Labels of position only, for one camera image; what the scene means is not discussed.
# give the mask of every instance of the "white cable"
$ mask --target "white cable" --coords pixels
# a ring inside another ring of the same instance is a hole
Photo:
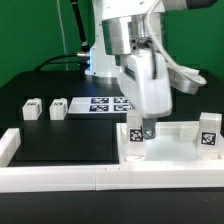
[[[156,36],[153,32],[152,26],[151,26],[151,15],[152,15],[153,11],[155,10],[155,8],[159,5],[160,2],[161,2],[161,0],[155,0],[152,7],[150,7],[150,9],[148,10],[148,12],[146,14],[146,18],[145,18],[145,22],[146,22],[146,25],[147,25],[147,28],[148,28],[148,31],[149,31],[149,34],[152,38],[153,43],[156,45],[156,47],[158,48],[160,53],[164,56],[164,58],[168,62],[168,67],[169,68],[178,72],[183,78],[187,78],[187,79],[189,79],[189,80],[191,80],[194,83],[199,84],[199,85],[205,85],[206,80],[203,77],[201,77],[200,75],[198,75],[199,74],[198,70],[178,65],[169,56],[169,54],[166,52],[166,50],[163,48],[161,43],[156,38]]]
[[[64,54],[67,54],[67,48],[66,48],[66,41],[65,41],[65,32],[64,32],[64,26],[62,22],[62,17],[61,17],[61,4],[60,0],[57,0],[57,9],[58,9],[58,19],[60,23],[60,28],[61,28],[61,36],[62,36],[62,43],[63,43],[63,48],[64,48]]]

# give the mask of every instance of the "black cable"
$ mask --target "black cable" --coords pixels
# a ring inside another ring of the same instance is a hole
[[[156,54],[155,49],[152,42],[147,42],[149,48],[152,51],[152,63],[153,63],[153,76],[152,79],[157,79],[157,62],[156,62]]]
[[[86,39],[86,35],[85,35],[83,23],[82,23],[82,18],[79,11],[78,0],[70,0],[70,2],[72,4],[72,8],[76,18],[76,23],[78,26],[79,36],[82,42],[81,49],[82,51],[89,51],[90,47]]]
[[[60,64],[88,64],[87,61],[64,61],[64,62],[50,62],[46,65],[60,65]]]
[[[152,52],[152,63],[153,63],[153,79],[157,79],[157,62],[156,62],[156,51],[154,49],[153,46],[153,42],[151,41],[151,39],[143,39],[143,40],[139,40],[137,43],[139,48],[150,48],[151,52]]]
[[[72,58],[72,57],[77,57],[77,54],[65,54],[65,55],[59,55],[53,58],[49,58],[40,65],[38,65],[35,69],[34,72],[39,72],[45,65],[49,64],[52,61],[59,60],[59,59],[64,59],[64,58]]]

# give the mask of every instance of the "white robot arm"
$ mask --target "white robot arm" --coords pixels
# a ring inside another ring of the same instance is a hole
[[[155,119],[171,113],[170,85],[182,92],[195,94],[199,86],[206,84],[198,70],[176,64],[164,50],[160,13],[165,10],[210,7],[215,2],[93,0],[98,40],[96,38],[95,46],[91,49],[92,60],[95,60],[92,62],[92,73],[117,77],[122,93],[141,114],[143,129],[154,132]],[[106,54],[102,52],[100,44],[105,45]],[[94,58],[94,54],[100,54],[100,62]],[[99,69],[102,66],[97,65],[97,61],[107,68],[106,74]]]

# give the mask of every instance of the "black tabletop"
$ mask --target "black tabletop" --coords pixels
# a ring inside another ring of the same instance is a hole
[[[173,113],[160,120],[195,121],[199,120],[201,112],[222,113],[224,83],[211,74],[206,74],[205,78],[208,85],[195,96],[172,90]],[[117,122],[125,122],[124,115],[67,115],[64,121],[50,121],[48,108],[55,98],[64,97],[70,103],[72,97],[118,95],[121,95],[118,86],[80,80],[78,72],[17,75],[0,89],[0,135],[6,128],[19,127],[23,138],[22,148],[11,166],[58,165],[59,158],[62,165],[117,163],[115,126]],[[41,117],[38,121],[23,121],[22,106],[27,99],[36,97],[43,102]],[[92,130],[105,135],[105,140],[92,137]],[[86,131],[91,141],[97,139],[101,145],[92,147],[92,154],[80,151],[81,147],[89,150],[86,142],[71,148],[74,143],[78,144],[69,140],[71,133],[82,139]],[[60,153],[61,144],[67,145],[64,154]],[[58,147],[55,154],[50,150],[53,145]],[[105,146],[108,150],[102,153]],[[224,188],[0,194],[1,223],[210,224],[223,222],[223,208]]]

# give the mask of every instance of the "green wall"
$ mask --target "green wall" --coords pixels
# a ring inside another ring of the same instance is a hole
[[[209,9],[169,12],[166,18],[170,55],[224,80],[224,1]]]
[[[0,86],[45,59],[63,54],[56,0],[0,0]],[[69,0],[60,0],[68,53],[80,50]],[[94,42],[91,0],[79,1],[86,34]],[[167,49],[178,63],[224,79],[224,1],[211,9],[166,14]],[[64,69],[49,66],[46,70]]]
[[[69,0],[60,0],[68,53],[80,51]],[[0,87],[16,74],[34,69],[50,57],[64,54],[56,0],[0,0]],[[81,0],[86,34],[94,41],[92,5]],[[64,69],[65,66],[48,66]]]

